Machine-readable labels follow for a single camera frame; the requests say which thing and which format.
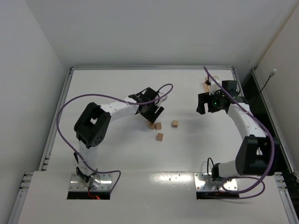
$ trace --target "robotic arm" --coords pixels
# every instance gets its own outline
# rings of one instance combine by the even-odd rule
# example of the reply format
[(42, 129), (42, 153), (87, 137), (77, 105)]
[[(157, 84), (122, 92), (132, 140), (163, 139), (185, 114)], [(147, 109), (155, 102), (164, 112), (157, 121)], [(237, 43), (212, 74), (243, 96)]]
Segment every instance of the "robotic arm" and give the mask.
[[(124, 102), (114, 102), (105, 105), (89, 103), (74, 126), (77, 139), (79, 140), (79, 153), (83, 156), (86, 163), (93, 169), (96, 169), (98, 146), (103, 141), (108, 125), (112, 121), (131, 114), (141, 114), (149, 122), (155, 122), (164, 110), (160, 104), (167, 97), (150, 104), (139, 104), (155, 100), (158, 97), (159, 93), (149, 87), (124, 99), (124, 101), (134, 103), (134, 105)], [(88, 183), (93, 171), (86, 167), (76, 153), (74, 153), (74, 156), (78, 163), (76, 168), (77, 175), (80, 176), (83, 182)]]
[[(248, 112), (243, 112), (236, 104), (223, 93), (213, 82), (210, 83), (209, 92), (198, 95), (199, 104), (197, 112), (205, 114), (205, 103), (208, 105), (208, 112), (225, 110), (234, 121), (243, 140), (235, 160), (226, 163), (217, 163), (212, 168), (213, 181), (221, 181), (223, 178), (243, 175), (262, 175), (270, 159), (270, 139), (263, 129), (248, 115), (249, 105), (244, 97), (239, 97), (236, 81), (223, 81), (222, 87)], [(279, 142), (274, 138), (275, 157), (268, 175), (273, 175), (278, 161)]]

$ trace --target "white tabletop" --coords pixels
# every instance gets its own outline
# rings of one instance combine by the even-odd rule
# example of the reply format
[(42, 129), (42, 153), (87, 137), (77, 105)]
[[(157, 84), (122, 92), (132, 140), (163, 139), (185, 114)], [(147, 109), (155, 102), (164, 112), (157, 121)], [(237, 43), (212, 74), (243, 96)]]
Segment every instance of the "white tabletop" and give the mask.
[[(230, 70), (211, 73), (220, 80), (233, 79)], [(215, 163), (233, 160), (242, 142), (224, 111), (196, 113), (197, 95), (205, 91), (205, 76), (203, 70), (74, 71), (67, 100), (86, 93), (125, 98), (146, 87), (158, 89), (173, 83), (174, 89), (163, 103), (165, 110), (157, 120), (162, 130), (149, 129), (141, 115), (109, 125), (99, 146), (97, 164), (101, 171), (122, 171), (110, 201), (66, 200), (71, 172), (77, 164), (72, 150), (57, 135), (47, 171), (34, 174), (19, 223), (288, 223), (273, 177), (266, 178), (266, 191), (257, 198), (196, 200), (192, 172), (205, 172), (208, 157)], [(61, 117), (61, 130), (76, 147), (73, 127), (90, 102), (105, 104), (111, 100), (78, 99)], [(178, 128), (171, 127), (173, 120), (179, 121)], [(156, 141), (157, 133), (164, 134), (162, 142)], [(170, 171), (186, 171), (186, 178), (171, 183), (161, 178), (171, 175)], [(242, 189), (252, 181), (238, 183)]]

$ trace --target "brown cube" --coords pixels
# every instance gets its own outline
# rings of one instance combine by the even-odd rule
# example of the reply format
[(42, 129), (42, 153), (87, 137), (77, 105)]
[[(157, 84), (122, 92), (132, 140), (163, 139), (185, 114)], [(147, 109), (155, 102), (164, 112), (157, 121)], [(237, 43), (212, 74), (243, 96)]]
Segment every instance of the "brown cube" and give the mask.
[(155, 123), (150, 123), (150, 124), (149, 124), (149, 128), (150, 128), (150, 129), (153, 129), (153, 130), (154, 130), (154, 129), (155, 129), (155, 126), (156, 126)]
[(172, 121), (172, 127), (178, 127), (178, 120)]
[(161, 130), (162, 129), (162, 124), (160, 122), (156, 123), (156, 129), (157, 130)]
[(163, 134), (162, 133), (158, 133), (157, 140), (158, 141), (163, 141)]

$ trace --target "wooden block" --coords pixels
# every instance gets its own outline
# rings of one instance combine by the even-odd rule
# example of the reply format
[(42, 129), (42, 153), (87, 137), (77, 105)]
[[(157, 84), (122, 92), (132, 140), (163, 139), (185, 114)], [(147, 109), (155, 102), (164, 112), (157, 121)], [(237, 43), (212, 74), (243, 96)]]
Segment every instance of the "wooden block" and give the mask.
[(210, 85), (207, 85), (206, 81), (207, 81), (207, 77), (205, 77), (204, 87), (205, 87), (206, 92), (209, 92), (210, 91)]
[(172, 127), (178, 127), (178, 120), (172, 121)]
[(154, 129), (155, 129), (155, 126), (156, 126), (155, 123), (150, 123), (150, 124), (149, 124), (149, 128), (150, 128), (150, 129), (153, 129), (153, 130), (154, 130)]
[(163, 141), (163, 134), (162, 133), (158, 133), (157, 140), (158, 141)]
[(157, 130), (161, 130), (162, 129), (162, 124), (160, 122), (156, 123), (156, 129)]

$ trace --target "gray wall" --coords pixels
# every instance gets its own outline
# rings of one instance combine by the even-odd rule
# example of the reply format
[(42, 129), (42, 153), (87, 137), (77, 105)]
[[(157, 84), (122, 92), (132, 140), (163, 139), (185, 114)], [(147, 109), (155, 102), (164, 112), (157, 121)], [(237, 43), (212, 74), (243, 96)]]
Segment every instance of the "gray wall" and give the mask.
[(256, 66), (298, 0), (26, 0), (74, 64)]
[(0, 1), (0, 223), (38, 168), (66, 71), (24, 0)]
[(257, 68), (260, 86), (269, 72), (277, 72), (270, 79), (263, 93), (271, 104), (272, 115), (278, 121), (295, 169), (299, 170), (299, 7), (277, 36)]

